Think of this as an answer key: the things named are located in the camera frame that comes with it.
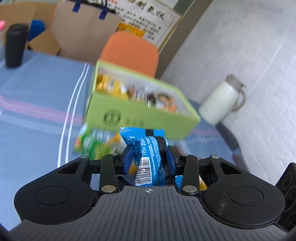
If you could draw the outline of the black tumbler cup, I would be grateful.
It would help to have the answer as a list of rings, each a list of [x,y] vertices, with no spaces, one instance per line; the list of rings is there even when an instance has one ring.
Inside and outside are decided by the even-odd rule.
[[[13,24],[8,28],[6,32],[5,49],[7,68],[21,66],[28,34],[28,24]]]

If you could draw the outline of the blue chair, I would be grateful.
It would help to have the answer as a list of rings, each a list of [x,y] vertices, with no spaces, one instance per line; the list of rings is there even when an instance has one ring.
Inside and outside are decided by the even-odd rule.
[[[28,41],[30,42],[35,37],[40,35],[46,30],[46,26],[43,21],[41,20],[32,20],[29,35],[28,35]]]

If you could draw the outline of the clear bottle pink cap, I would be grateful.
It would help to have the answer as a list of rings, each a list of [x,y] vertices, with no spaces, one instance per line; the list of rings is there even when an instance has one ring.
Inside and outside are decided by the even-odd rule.
[[[0,47],[3,45],[3,35],[5,26],[6,22],[4,20],[0,20]]]

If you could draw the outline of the yellow rice cracker packet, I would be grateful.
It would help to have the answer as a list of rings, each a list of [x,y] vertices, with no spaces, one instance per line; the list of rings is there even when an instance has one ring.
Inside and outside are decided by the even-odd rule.
[[[157,109],[167,111],[170,113],[177,113],[178,108],[173,96],[167,95],[164,93],[156,93],[154,96],[155,96],[154,106]]]

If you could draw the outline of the white thermos jug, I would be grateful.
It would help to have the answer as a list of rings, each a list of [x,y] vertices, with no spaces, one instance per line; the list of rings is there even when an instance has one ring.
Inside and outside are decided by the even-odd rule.
[[[240,110],[247,101],[245,85],[233,74],[218,85],[202,102],[198,112],[210,125],[217,125],[229,112]]]

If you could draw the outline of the blue striped tablecloth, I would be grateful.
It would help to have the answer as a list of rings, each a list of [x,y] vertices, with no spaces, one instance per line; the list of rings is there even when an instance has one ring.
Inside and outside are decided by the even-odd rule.
[[[78,157],[94,66],[26,51],[20,67],[1,58],[1,225],[20,223],[14,207],[25,184]]]

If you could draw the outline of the green cardboard box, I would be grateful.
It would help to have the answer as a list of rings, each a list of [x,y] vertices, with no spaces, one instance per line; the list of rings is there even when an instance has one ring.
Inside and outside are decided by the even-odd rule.
[[[108,74],[122,81],[128,91],[128,99],[96,91],[97,75]],[[173,96],[177,113],[157,109],[155,94]],[[90,84],[86,104],[85,123],[89,128],[118,131],[124,126],[163,129],[166,138],[185,138],[201,121],[182,92],[175,86],[127,68],[97,61]]]

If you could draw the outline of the orange cake clear wrapper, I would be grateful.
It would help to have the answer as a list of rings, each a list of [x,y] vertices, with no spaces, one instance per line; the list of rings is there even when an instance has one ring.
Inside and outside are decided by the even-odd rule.
[[[199,176],[199,190],[204,191],[207,189],[205,182],[202,180],[201,176]]]

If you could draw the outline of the blue snack packet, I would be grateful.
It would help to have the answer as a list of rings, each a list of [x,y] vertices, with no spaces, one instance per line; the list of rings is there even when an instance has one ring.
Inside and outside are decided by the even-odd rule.
[[[137,167],[135,186],[165,186],[167,172],[162,163],[168,141],[165,130],[121,127],[120,135],[133,150]]]

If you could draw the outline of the green pea snack bag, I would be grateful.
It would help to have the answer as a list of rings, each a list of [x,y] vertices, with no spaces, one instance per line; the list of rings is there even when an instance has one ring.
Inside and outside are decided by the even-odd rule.
[[[116,132],[114,135],[109,131],[89,128],[84,124],[80,129],[74,142],[74,152],[82,156],[88,156],[90,160],[101,159],[104,155],[117,153],[120,149],[121,135]]]

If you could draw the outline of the yellow egg cake bag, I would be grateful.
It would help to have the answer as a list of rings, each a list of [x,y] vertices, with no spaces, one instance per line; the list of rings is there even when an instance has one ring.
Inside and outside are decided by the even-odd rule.
[[[95,90],[110,94],[111,96],[128,99],[126,85],[108,74],[97,75]]]

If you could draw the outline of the orange chair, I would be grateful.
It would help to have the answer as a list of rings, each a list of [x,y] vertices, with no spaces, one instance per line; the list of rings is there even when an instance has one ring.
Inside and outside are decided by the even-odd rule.
[[[159,53],[156,46],[147,40],[118,31],[110,36],[99,59],[155,77]]]

